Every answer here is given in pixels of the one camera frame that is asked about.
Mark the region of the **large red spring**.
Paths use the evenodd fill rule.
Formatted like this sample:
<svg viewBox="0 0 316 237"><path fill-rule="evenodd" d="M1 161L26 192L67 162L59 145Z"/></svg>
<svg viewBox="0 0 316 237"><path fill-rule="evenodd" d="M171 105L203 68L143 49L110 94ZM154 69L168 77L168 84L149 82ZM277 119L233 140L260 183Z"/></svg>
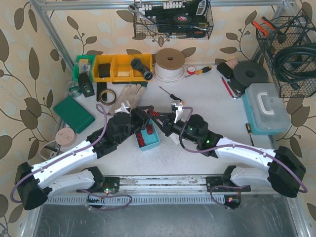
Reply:
<svg viewBox="0 0 316 237"><path fill-rule="evenodd" d="M160 114L156 112L155 110L147 110L147 114L150 115L151 117L159 117Z"/></svg>

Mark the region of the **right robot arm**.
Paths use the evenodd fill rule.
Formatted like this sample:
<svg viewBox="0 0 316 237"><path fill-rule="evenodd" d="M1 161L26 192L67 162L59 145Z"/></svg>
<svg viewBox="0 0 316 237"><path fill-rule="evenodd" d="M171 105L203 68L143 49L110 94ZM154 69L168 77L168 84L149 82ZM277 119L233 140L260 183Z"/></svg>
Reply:
<svg viewBox="0 0 316 237"><path fill-rule="evenodd" d="M287 147L262 149L235 142L210 131L208 123L198 114L189 115L185 121L175 113L150 115L166 136L176 134L180 142L188 140L196 144L194 153L232 159L263 171L264 181L283 196L295 198L298 193L308 191L303 183L306 168Z"/></svg>

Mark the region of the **beige work glove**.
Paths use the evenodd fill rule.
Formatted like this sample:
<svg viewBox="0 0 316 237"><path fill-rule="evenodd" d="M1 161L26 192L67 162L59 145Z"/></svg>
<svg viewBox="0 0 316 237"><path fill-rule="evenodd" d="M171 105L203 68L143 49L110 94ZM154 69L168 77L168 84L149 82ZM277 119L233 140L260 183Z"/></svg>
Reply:
<svg viewBox="0 0 316 237"><path fill-rule="evenodd" d="M146 87L142 86L141 84L128 84L124 87L121 94L115 101L115 103L112 105L112 107L109 110L110 115L115 114L115 110L119 109L121 107L121 103L123 101L128 101L131 109L134 109L138 106L139 101L144 94L146 90Z"/></svg>

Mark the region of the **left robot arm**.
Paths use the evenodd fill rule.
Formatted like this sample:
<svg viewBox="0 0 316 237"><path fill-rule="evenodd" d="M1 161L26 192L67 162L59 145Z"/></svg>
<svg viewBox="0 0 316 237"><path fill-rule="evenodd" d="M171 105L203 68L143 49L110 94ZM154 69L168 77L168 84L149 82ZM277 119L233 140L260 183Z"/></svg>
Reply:
<svg viewBox="0 0 316 237"><path fill-rule="evenodd" d="M11 200L22 204L25 210L33 210L59 193L80 189L97 191L103 179L100 170L93 167L73 175L69 172L115 151L119 144L143 130L153 109L153 106L139 106L128 112L116 112L111 118L104 118L103 128L74 148L38 164L20 164L10 193Z"/></svg>

